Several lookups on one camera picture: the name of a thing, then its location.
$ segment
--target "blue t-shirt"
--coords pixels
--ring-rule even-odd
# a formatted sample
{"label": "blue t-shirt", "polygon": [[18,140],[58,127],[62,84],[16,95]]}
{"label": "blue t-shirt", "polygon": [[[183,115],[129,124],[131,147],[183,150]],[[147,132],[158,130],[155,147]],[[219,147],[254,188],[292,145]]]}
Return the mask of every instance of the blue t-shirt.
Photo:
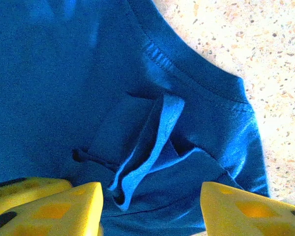
{"label": "blue t-shirt", "polygon": [[243,81],[151,0],[0,0],[0,182],[99,181],[105,236],[205,230],[204,181],[268,196]]}

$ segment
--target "blue fabric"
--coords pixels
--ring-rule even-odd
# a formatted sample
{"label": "blue fabric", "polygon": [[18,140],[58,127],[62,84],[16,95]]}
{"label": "blue fabric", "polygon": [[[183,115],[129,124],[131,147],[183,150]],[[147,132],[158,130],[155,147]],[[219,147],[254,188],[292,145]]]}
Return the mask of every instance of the blue fabric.
{"label": "blue fabric", "polygon": [[0,0],[0,182],[103,186],[105,236],[205,230],[204,181],[268,196],[243,81],[150,0]]}

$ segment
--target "speckled countertop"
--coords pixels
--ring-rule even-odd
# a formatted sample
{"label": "speckled countertop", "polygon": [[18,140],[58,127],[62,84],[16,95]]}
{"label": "speckled countertop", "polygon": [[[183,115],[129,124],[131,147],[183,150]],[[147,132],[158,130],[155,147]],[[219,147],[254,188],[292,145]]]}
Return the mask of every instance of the speckled countertop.
{"label": "speckled countertop", "polygon": [[295,195],[295,0],[154,2],[191,48],[244,79],[271,197]]}

